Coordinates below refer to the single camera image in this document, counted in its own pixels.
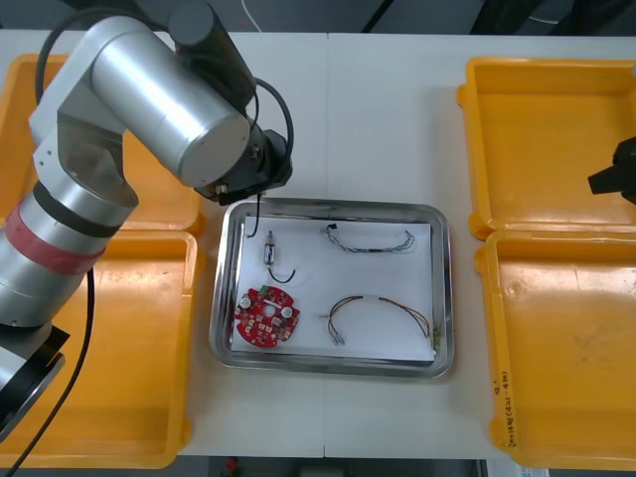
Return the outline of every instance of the gray floor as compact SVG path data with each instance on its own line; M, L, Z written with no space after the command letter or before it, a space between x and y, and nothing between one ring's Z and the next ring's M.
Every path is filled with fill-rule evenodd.
M224 475L225 462L226 459L220 457L180 457L170 467L153 471L20 470L16 475L18 477L218 477ZM241 477L338 476L343 473L349 477L477 477L475 462L468 460L242 458L239 464Z

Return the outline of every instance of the red band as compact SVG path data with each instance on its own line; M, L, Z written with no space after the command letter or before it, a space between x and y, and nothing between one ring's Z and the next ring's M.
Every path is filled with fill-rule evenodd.
M103 255L104 250L94 255L83 255L62 250L46 243L29 229L20 217L20 206L7 219L4 233L9 243L31 261L62 275L77 275L89 271Z

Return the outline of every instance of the white paper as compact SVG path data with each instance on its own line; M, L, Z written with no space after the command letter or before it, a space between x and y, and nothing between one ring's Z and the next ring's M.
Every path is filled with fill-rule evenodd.
M253 231L255 219L245 221L245 232ZM402 253L350 253L329 242L319 231L337 224L338 240L351 247L396 246L406 240L404 231L415 236L415 244ZM281 280L296 269L287 284L273 281L263 264L265 239L273 232L275 263L272 271ZM234 351L259 351L355 358L433 361L434 352L415 320L405 311L373 300L345 305L334 317L334 325L345 339L336 346L327 331L332 306L348 295L379 295L422 313L431 323L430 225L379 224L261 218L254 238L243 238L239 266L238 299L250 288L278 287L294 299L300 321L289 341L261 349L234 331Z

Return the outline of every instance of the wire harness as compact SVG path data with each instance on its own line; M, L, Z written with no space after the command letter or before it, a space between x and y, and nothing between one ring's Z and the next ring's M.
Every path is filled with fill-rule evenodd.
M396 301L393 301L389 298L385 298L384 296L377 296L377 295L351 295L351 296L347 296L345 298L343 298L342 300L340 300L338 303L336 303L332 308L331 311L329 312L328 315L322 315L321 318L326 318L327 319L327 330L329 331L329 335L331 336L331 341L334 342L334 345L339 346L339 345L345 345L345 339L342 337L342 335L338 332L338 330L336 329L336 326L334 325L334 316L336 315L336 313L338 313L338 311L340 311L345 305L348 305L349 303L352 303L354 301L360 301L360 300L371 300L371 301L384 301L385 303L389 303L392 306L395 306L397 308L399 308L402 311L405 311L406 313L408 313L410 315L410 317L415 320L415 323L417 323L417 326L419 326L419 329L421 330L422 334L424 335L424 338L427 338L428 341L430 342L430 346L433 346L433 341L432 341L432 333L431 333L431 325L428 322L428 320L426 319L426 317L424 315L422 315L421 313L419 313L416 310L413 310L412 308L409 308L408 306L402 305L400 303L397 303Z
M349 253L404 253L415 245L415 236L409 231L404 231L406 234L406 240L397 246L388 246L385 248L358 248L354 246L347 246L341 243L336 237L337 228L338 225L331 224L324 229L321 229L320 234L325 236L333 245Z

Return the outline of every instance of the electronic component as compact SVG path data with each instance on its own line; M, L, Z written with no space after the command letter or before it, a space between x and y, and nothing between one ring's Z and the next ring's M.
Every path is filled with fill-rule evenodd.
M267 271L269 272L269 276L271 276L272 280L282 284L289 283L293 279L293 277L296 275L296 269L294 268L294 270L291 272L291 275L289 275L289 277L286 280L281 280L279 278L276 278L274 276L274 272L271 269L274 266L275 259L276 259L276 246L274 244L274 234L272 231L269 231L267 233L267 238L265 239L265 251L264 251L262 261L267 267Z
M235 310L238 333L258 348L273 348L278 341L287 341L300 319L300 311L293 303L291 296L279 288L251 288Z
M337 224L331 224L324 229L321 229L320 234L325 236L333 245L338 246L342 250L348 251L350 253L401 253L408 251L415 244L414 235L409 231L404 231L406 233L406 240L402 244L397 246L389 246L386 248L357 248L346 246L342 244L336 237L335 231L337 228Z
M393 301L391 299L385 298L383 296L377 296L377 295L352 295L352 296L347 296L347 297L343 298L342 300L340 300L338 303L336 303L331 308L331 311L329 312L328 315L322 315L321 316L321 318L327 318L328 319L327 330L329 331L329 335L331 336L331 340L334 342L334 345L338 346L338 345L344 345L345 344L345 339L338 332L338 330L336 330L336 327L334 325L334 316L335 316L335 314L338 313L338 311L343 306L347 305L348 303L351 303L353 301L359 301L359 300L383 301L385 303L389 303L392 306L396 306L400 310L405 311L406 313L408 313L415 320L415 322L419 326L419 329L421 330L422 334L424 335L424 338L427 338L430 341L431 347L433 346L433 341L432 341L433 337L432 337L432 333L431 333L431 325L428 323L428 320L426 319L426 317L424 315L422 315L418 311L413 310L412 308L409 308L407 306L401 305L401 304L397 303L396 301Z

